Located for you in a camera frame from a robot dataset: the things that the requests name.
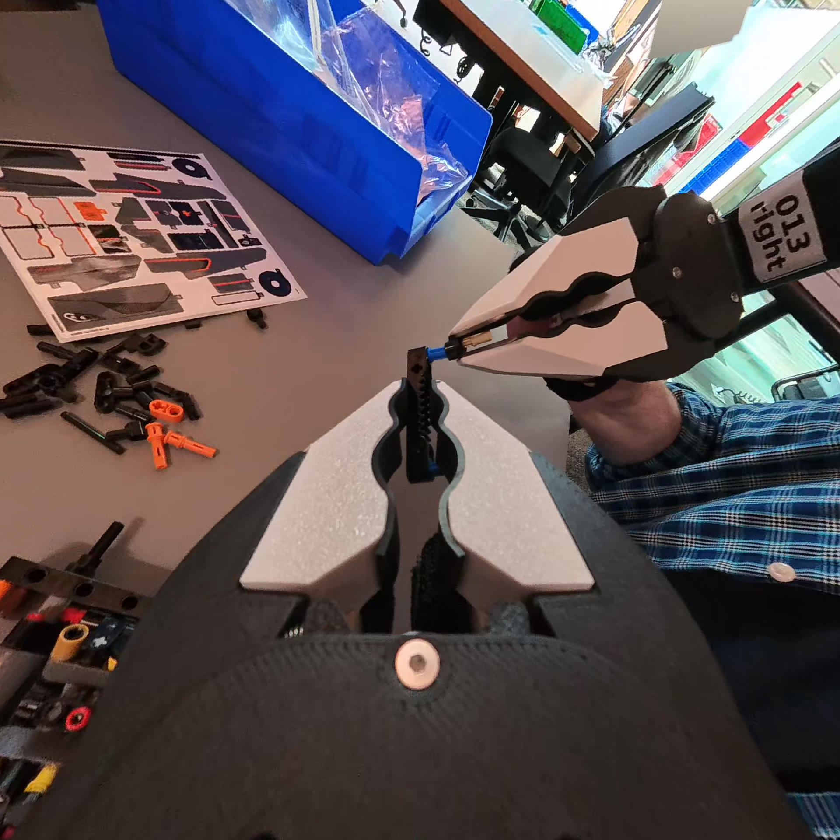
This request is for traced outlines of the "wooden office desk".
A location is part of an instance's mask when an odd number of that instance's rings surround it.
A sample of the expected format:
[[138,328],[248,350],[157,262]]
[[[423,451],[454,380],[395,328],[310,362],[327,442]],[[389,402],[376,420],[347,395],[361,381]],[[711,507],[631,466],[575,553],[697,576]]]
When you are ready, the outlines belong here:
[[458,46],[482,75],[473,94],[491,115],[488,142],[522,104],[555,114],[587,141],[600,129],[604,85],[519,1],[420,1],[413,21],[440,46]]

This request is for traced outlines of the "clear plastic bag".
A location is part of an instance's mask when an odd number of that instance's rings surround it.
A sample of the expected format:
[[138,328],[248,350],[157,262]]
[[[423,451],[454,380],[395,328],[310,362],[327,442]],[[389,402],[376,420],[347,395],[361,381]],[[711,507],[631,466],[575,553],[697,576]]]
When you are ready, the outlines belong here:
[[340,17],[330,1],[238,2],[264,35],[420,164],[416,202],[467,183],[468,171],[445,140],[433,140],[424,112],[440,83],[374,2]]

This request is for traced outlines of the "person's right forearm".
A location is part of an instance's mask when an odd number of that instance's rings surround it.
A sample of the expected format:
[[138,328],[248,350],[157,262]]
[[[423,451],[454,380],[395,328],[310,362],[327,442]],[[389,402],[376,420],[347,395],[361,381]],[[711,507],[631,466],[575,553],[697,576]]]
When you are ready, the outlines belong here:
[[589,487],[616,520],[635,528],[702,508],[838,498],[837,395],[724,407],[676,383],[658,387],[678,415],[667,446],[629,465],[596,443],[587,452]]

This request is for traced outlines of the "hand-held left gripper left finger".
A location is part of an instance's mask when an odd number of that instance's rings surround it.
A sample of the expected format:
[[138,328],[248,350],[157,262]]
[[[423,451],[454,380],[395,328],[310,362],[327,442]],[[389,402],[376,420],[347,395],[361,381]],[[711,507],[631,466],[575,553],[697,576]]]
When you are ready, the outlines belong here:
[[306,450],[242,572],[251,592],[332,602],[363,633],[392,631],[406,382],[389,384]]

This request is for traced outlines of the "blue plastic bin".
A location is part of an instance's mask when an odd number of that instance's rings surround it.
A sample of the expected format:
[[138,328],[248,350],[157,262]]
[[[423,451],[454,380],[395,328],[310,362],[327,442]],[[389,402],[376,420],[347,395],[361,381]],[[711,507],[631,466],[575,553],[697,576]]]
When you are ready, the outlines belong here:
[[98,11],[118,71],[374,265],[404,257],[477,172],[490,114],[397,32],[401,56],[440,83],[425,128],[468,171],[466,184],[420,203],[420,164],[238,2],[98,2]]

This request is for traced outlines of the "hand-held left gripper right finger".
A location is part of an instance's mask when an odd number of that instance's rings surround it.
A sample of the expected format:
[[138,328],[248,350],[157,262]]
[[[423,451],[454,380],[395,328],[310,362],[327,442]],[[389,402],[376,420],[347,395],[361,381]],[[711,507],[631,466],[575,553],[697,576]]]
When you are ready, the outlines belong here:
[[448,484],[429,539],[431,634],[554,634],[537,600],[594,577],[532,451],[459,394],[433,387]]

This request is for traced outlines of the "sticker sheet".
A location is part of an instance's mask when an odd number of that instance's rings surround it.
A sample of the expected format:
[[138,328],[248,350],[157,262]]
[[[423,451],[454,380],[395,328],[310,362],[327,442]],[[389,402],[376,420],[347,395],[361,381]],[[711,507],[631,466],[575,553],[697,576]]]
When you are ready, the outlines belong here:
[[307,298],[199,153],[2,140],[1,246],[60,343]]

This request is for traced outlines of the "person's right hand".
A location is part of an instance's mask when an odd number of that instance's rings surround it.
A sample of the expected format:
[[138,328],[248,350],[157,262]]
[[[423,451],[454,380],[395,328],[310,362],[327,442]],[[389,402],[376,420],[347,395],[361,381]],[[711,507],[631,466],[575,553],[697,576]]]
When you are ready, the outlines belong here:
[[660,455],[677,440],[682,427],[679,401],[664,381],[619,381],[599,395],[569,405],[604,460],[616,467]]

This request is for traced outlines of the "black lego gear rack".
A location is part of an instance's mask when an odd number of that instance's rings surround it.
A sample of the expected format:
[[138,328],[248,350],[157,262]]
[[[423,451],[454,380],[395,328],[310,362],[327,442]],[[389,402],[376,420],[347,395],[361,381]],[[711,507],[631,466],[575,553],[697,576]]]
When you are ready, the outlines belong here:
[[434,391],[427,349],[406,356],[406,478],[410,484],[433,481],[440,475],[436,442],[442,403]]

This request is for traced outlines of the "dark blue undershirt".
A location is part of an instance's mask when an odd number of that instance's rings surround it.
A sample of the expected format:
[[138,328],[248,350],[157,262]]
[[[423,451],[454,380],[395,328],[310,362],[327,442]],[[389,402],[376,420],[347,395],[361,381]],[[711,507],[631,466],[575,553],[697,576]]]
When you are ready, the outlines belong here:
[[839,598],[796,583],[667,570],[738,710],[790,793],[837,793]]

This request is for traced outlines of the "black lego axle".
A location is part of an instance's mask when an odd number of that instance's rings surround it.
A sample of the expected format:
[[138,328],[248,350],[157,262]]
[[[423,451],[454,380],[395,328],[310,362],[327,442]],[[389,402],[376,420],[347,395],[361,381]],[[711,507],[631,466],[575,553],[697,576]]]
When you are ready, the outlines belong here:
[[106,448],[115,455],[123,455],[126,452],[118,441],[111,440],[105,433],[90,425],[86,420],[69,411],[63,411],[59,417],[67,424],[73,426],[75,429],[83,433],[88,438],[95,441],[98,445]]

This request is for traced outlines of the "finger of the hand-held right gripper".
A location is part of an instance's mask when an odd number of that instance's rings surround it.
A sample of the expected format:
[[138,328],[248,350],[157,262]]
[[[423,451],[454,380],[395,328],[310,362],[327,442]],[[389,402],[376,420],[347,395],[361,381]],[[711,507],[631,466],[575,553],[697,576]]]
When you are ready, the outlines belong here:
[[642,302],[611,309],[614,317],[601,326],[579,319],[551,330],[552,319],[514,318],[507,338],[467,353],[458,364],[502,375],[583,380],[607,369],[667,349],[663,321]]
[[548,321],[575,309],[583,300],[605,295],[635,269],[639,240],[626,217],[569,236],[553,237],[504,276],[452,328],[452,340],[492,330],[512,319]]

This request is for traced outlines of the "pile of black lego pieces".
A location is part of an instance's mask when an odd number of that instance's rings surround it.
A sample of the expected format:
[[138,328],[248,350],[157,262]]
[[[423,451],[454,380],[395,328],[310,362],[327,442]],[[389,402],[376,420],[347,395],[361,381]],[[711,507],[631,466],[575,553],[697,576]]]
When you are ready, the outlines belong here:
[[[49,360],[2,385],[2,417],[16,421],[53,412],[58,412],[59,416],[63,411],[74,413],[67,406],[81,398],[78,390],[80,379],[97,369],[92,387],[93,410],[102,417],[123,419],[120,427],[109,430],[98,428],[109,439],[118,441],[123,447],[130,443],[145,443],[151,451],[144,427],[149,423],[160,423],[166,432],[172,430],[195,440],[189,433],[178,429],[180,424],[198,421],[203,416],[194,396],[164,383],[161,380],[163,370],[158,364],[142,364],[135,360],[136,356],[153,359],[166,346],[164,339],[150,332],[131,333],[104,350],[90,345],[74,350],[39,341],[37,350],[47,355]],[[180,423],[155,421],[148,411],[152,400],[180,404],[185,409],[185,418]]]

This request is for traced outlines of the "red and blue storage crates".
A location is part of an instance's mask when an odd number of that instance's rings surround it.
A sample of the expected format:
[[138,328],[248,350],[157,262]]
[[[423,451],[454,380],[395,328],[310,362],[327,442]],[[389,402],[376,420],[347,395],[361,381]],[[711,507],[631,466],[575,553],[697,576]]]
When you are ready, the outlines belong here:
[[[801,83],[793,85],[772,106],[759,115],[740,135],[731,139],[714,157],[689,179],[679,190],[682,193],[703,193],[720,177],[730,171],[745,155],[761,141],[770,137],[784,125],[799,104],[812,95],[813,89],[804,87]],[[667,186],[672,184],[679,173],[708,146],[721,132],[720,123],[712,115],[707,115],[701,125],[700,137],[694,150],[674,153],[656,171],[651,172],[648,186]]]

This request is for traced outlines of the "lego car chassis assembly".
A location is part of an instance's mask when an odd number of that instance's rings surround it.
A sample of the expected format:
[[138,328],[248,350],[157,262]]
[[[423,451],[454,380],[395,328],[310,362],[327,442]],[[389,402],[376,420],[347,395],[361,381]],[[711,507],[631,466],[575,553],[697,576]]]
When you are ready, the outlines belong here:
[[101,581],[111,523],[62,569],[2,564],[1,834],[17,830],[89,727],[150,598]]

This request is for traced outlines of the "green crate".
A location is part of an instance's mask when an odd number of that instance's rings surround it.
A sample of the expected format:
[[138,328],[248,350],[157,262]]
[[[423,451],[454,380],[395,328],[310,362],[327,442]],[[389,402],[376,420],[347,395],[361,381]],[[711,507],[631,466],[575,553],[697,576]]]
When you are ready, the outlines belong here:
[[580,55],[597,37],[593,24],[570,2],[533,1],[530,3],[530,8],[546,28],[576,55]]

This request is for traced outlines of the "plaid shirt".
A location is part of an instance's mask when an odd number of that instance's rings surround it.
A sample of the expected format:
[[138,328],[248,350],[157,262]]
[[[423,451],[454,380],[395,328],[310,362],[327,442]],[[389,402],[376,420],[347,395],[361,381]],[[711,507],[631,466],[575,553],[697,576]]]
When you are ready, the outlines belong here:
[[[614,519],[665,571],[717,571],[740,579],[796,583],[839,598],[838,498],[796,497],[781,510],[756,502],[734,509],[702,508],[641,527]],[[837,793],[790,793],[794,809],[818,838],[838,838]]]

